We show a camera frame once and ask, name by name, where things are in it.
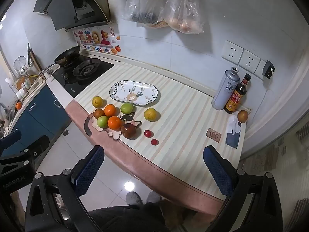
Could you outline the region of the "green apple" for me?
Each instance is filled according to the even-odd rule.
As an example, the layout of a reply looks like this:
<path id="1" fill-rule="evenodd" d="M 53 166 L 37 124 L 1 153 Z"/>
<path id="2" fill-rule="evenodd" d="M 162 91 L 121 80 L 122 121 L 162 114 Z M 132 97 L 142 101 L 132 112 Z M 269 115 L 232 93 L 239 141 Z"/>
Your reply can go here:
<path id="1" fill-rule="evenodd" d="M 97 119 L 97 125 L 99 128 L 108 128 L 108 117 L 102 116 L 99 119 Z"/>
<path id="2" fill-rule="evenodd" d="M 121 106 L 121 112 L 125 115 L 130 114 L 134 109 L 134 106 L 131 103 L 123 103 Z"/>

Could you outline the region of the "orange tangerine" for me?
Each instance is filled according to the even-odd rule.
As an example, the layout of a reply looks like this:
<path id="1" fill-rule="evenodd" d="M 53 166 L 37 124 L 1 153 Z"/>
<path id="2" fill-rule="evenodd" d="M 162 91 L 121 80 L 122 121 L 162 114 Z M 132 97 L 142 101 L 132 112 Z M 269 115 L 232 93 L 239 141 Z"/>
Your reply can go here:
<path id="1" fill-rule="evenodd" d="M 112 116 L 108 119 L 107 124 L 108 128 L 110 128 L 111 130 L 118 131 L 121 129 L 123 121 L 117 116 Z"/>
<path id="2" fill-rule="evenodd" d="M 117 112 L 116 107 L 113 104 L 108 104 L 104 108 L 104 114 L 108 118 L 115 116 L 116 112 Z"/>

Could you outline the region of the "dark red apple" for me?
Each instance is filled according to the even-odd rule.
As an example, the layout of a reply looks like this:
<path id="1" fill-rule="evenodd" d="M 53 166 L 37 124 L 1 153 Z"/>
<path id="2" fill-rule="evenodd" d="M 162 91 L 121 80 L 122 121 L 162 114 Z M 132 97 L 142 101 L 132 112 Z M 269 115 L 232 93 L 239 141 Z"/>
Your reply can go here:
<path id="1" fill-rule="evenodd" d="M 136 127 L 134 124 L 125 123 L 121 127 L 122 135 L 127 139 L 132 139 L 136 134 Z"/>

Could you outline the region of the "brownish dark orange fruit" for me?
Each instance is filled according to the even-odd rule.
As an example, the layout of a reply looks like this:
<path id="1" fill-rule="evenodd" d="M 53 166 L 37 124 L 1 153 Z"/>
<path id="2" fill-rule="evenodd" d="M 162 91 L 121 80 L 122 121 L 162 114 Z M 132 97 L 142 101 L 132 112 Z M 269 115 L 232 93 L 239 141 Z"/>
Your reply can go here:
<path id="1" fill-rule="evenodd" d="M 100 117 L 102 117 L 104 115 L 105 115 L 104 110 L 101 109 L 101 108 L 98 108 L 98 109 L 95 110 L 93 116 L 95 117 L 95 119 L 99 119 Z"/>

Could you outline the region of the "pear shaped yellow lemon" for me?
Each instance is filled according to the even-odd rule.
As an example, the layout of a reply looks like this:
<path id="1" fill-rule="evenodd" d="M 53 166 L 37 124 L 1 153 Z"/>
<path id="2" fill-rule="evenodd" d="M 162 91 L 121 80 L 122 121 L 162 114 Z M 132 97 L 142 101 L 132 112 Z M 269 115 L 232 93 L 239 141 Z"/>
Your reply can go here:
<path id="1" fill-rule="evenodd" d="M 95 108 L 101 108 L 103 106 L 104 100 L 100 96 L 95 96 L 92 99 L 92 105 Z"/>

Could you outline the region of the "red cherry tomato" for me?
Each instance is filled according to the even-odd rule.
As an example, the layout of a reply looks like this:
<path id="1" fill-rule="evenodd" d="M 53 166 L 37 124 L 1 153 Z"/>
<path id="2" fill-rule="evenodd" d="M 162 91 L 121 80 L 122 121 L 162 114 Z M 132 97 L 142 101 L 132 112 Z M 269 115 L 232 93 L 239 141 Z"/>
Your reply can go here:
<path id="1" fill-rule="evenodd" d="M 153 140 L 151 141 L 151 144 L 154 145 L 154 146 L 156 146 L 156 145 L 158 144 L 158 141 L 157 141 L 156 139 L 153 139 Z"/>
<path id="2" fill-rule="evenodd" d="M 152 137 L 152 132 L 149 131 L 149 130 L 145 130 L 145 131 L 144 131 L 144 135 L 145 135 L 146 137 L 150 138 L 150 137 Z"/>

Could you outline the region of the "round yellow citrus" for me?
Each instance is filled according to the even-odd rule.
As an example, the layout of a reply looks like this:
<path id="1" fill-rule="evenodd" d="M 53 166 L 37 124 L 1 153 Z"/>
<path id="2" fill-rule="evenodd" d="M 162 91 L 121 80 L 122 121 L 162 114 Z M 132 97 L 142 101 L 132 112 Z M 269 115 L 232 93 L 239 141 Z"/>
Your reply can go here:
<path id="1" fill-rule="evenodd" d="M 155 122 L 157 119 L 157 111 L 154 108 L 149 108 L 144 111 L 144 118 L 147 121 Z"/>

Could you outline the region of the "blue tissue pack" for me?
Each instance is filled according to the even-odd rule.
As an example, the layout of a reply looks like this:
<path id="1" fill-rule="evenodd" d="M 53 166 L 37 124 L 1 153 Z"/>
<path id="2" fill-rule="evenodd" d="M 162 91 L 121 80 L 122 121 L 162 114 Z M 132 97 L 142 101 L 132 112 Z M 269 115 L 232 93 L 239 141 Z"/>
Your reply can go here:
<path id="1" fill-rule="evenodd" d="M 232 115 L 228 118 L 226 126 L 226 140 L 225 143 L 237 149 L 240 139 L 241 122 L 238 121 L 237 116 Z"/>

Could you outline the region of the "grey slipper right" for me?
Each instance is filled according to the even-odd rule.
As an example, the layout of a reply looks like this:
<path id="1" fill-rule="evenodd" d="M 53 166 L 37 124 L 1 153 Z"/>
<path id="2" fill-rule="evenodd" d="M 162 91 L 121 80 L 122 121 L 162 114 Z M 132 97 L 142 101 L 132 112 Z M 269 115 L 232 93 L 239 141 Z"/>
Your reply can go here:
<path id="1" fill-rule="evenodd" d="M 146 203 L 152 203 L 152 204 L 158 204 L 160 201 L 162 200 L 161 195 L 159 195 L 158 193 L 152 191 L 149 193 L 147 199 L 146 199 Z"/>

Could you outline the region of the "oval floral ceramic plate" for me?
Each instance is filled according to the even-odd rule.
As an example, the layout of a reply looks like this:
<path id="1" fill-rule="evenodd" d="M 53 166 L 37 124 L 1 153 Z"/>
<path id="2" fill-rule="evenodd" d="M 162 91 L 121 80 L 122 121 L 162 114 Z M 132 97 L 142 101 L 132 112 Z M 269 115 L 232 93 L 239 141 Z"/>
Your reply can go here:
<path id="1" fill-rule="evenodd" d="M 157 99 L 158 89 L 152 84 L 122 80 L 112 85 L 109 95 L 119 102 L 145 106 Z"/>

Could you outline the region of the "black gas stove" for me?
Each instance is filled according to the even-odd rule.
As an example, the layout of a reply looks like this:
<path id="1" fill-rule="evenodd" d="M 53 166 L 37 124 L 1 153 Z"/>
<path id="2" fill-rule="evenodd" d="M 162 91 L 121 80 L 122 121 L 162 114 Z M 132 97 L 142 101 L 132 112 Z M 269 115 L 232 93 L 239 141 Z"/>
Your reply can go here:
<path id="1" fill-rule="evenodd" d="M 87 86 L 110 70 L 114 65 L 97 58 L 79 55 L 52 75 L 75 98 Z"/>

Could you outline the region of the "plastic bag with eggs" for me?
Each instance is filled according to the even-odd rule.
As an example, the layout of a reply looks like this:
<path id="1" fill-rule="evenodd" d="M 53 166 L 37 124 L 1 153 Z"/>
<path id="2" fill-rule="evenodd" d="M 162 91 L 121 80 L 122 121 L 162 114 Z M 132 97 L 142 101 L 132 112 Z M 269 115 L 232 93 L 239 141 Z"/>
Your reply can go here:
<path id="1" fill-rule="evenodd" d="M 200 0 L 166 0 L 164 20 L 173 30 L 183 34 L 201 34 L 203 30 Z"/>

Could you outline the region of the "plastic bag dark contents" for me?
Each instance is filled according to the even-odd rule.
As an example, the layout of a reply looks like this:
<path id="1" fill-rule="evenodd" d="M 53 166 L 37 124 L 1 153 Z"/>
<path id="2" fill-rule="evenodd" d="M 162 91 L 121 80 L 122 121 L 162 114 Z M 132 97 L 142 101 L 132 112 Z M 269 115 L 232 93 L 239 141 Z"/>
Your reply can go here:
<path id="1" fill-rule="evenodd" d="M 150 28 L 163 28 L 165 0 L 127 0 L 123 19 L 143 24 Z"/>

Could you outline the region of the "white wall socket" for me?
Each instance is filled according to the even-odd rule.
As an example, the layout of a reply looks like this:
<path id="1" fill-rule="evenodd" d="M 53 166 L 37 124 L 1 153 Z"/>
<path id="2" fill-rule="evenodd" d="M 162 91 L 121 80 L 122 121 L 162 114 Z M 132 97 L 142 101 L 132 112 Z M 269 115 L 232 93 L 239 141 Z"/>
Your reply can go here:
<path id="1" fill-rule="evenodd" d="M 244 50 L 239 61 L 239 66 L 254 74 L 261 59 L 248 50 Z"/>
<path id="2" fill-rule="evenodd" d="M 244 49 L 228 40 L 224 42 L 222 58 L 238 65 Z"/>

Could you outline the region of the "colourful wall sticker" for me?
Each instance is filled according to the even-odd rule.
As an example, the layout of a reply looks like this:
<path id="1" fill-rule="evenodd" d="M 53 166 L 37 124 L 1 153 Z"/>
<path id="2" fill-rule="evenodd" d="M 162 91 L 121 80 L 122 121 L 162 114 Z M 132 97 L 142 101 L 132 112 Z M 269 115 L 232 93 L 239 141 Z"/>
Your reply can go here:
<path id="1" fill-rule="evenodd" d="M 121 52 L 121 36 L 114 24 L 73 30 L 81 49 L 117 55 Z"/>

